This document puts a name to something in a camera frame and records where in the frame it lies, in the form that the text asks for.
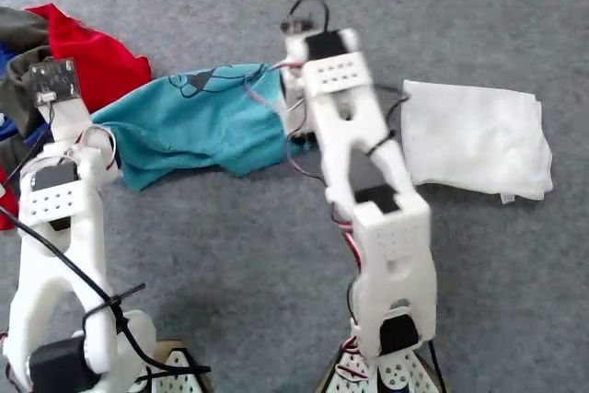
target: red cloth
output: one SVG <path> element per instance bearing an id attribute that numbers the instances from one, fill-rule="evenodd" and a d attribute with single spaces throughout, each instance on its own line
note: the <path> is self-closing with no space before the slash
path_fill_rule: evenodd
<path id="1" fill-rule="evenodd" d="M 118 40 L 87 28 L 54 4 L 29 11 L 49 20 L 53 57 L 74 58 L 82 99 L 90 112 L 151 81 L 147 59 L 133 56 Z"/>
<path id="2" fill-rule="evenodd" d="M 4 183 L 6 180 L 6 174 L 3 169 L 0 168 L 0 182 Z M 10 188 L 6 187 L 6 193 L 0 197 L 0 206 L 7 209 L 12 215 L 18 216 L 18 202 L 15 194 L 12 193 Z M 12 224 L 8 218 L 3 214 L 0 214 L 0 230 L 10 230 L 15 225 Z"/>

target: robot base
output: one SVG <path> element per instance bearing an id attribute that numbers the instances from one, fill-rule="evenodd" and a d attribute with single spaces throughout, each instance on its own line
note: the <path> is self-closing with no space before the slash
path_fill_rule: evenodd
<path id="1" fill-rule="evenodd" d="M 432 368 L 415 352 L 390 354 L 378 359 L 369 378 L 351 375 L 338 366 L 368 375 L 370 370 L 360 354 L 338 351 L 315 393 L 441 393 Z"/>
<path id="2" fill-rule="evenodd" d="M 196 365 L 188 350 L 177 341 L 159 342 L 154 357 L 176 367 Z M 129 393 L 213 393 L 213 387 L 206 376 L 166 376 L 134 384 Z"/>

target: gray felt surface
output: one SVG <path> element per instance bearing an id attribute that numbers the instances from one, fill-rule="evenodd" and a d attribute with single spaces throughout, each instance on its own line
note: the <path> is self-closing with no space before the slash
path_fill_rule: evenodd
<path id="1" fill-rule="evenodd" d="M 283 56 L 294 0 L 54 2 L 147 55 L 158 75 Z M 587 391 L 589 383 L 589 0 L 329 0 L 357 28 L 374 78 L 535 93 L 554 153 L 543 202 L 443 187 L 433 207 L 438 352 L 458 393 Z M 318 167 L 317 154 L 304 160 Z M 363 175 L 362 171 L 354 173 Z M 129 301 L 214 368 L 219 392 L 310 392 L 346 337 L 352 258 L 322 190 L 280 165 L 234 179 L 185 171 L 134 193 L 105 189 L 108 272 Z M 0 324 L 18 243 L 0 237 Z M 79 325 L 60 306 L 52 339 Z M 7 385 L 2 384 L 4 393 Z"/>

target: black cable tie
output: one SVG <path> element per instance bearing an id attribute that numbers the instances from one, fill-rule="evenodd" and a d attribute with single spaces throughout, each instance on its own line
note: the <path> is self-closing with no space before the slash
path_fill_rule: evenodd
<path id="1" fill-rule="evenodd" d="M 99 311 L 104 310 L 105 308 L 110 308 L 112 310 L 112 314 L 115 318 L 115 323 L 117 325 L 117 334 L 121 333 L 122 328 L 127 324 L 128 319 L 122 314 L 121 304 L 126 298 L 135 295 L 137 292 L 141 292 L 145 289 L 145 283 L 141 283 L 132 287 L 131 289 L 123 292 L 120 295 L 113 295 L 109 299 L 107 299 L 104 303 L 99 306 L 96 306 L 90 310 L 88 310 L 85 315 L 82 317 L 82 324 L 84 332 L 86 332 L 86 321 L 92 315 L 97 314 Z"/>
<path id="2" fill-rule="evenodd" d="M 376 149 L 378 149 L 380 146 L 385 144 L 388 140 L 395 138 L 395 135 L 397 135 L 397 132 L 394 129 L 391 129 L 388 132 L 387 136 L 385 138 L 383 138 L 380 142 L 375 144 L 373 147 L 371 147 L 370 150 L 366 153 L 366 155 L 372 156 L 372 154 L 376 151 Z"/>

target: blue cloth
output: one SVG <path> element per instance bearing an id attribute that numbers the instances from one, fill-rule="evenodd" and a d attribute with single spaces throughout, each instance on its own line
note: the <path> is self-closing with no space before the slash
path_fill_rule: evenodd
<path id="1" fill-rule="evenodd" d="M 44 123 L 41 126 L 39 126 L 35 131 L 30 133 L 30 135 L 27 138 L 25 138 L 25 144 L 28 147 L 33 146 L 35 143 L 37 143 L 37 140 L 39 140 L 39 137 L 41 137 L 45 133 L 46 130 L 47 130 L 47 123 Z"/>
<path id="2" fill-rule="evenodd" d="M 220 66 L 162 77 L 95 112 L 114 132 L 123 181 L 140 190 L 174 169 L 219 165 L 241 177 L 279 163 L 281 120 L 244 89 L 275 103 L 280 75 L 264 64 Z"/>
<path id="3" fill-rule="evenodd" d="M 0 77 L 6 73 L 6 65 L 13 57 L 14 55 L 0 41 Z M 0 141 L 13 136 L 15 133 L 18 133 L 17 126 L 5 116 L 4 121 L 0 126 Z"/>
<path id="4" fill-rule="evenodd" d="M 14 57 L 8 48 L 0 41 L 0 77 L 6 72 L 8 61 Z"/>

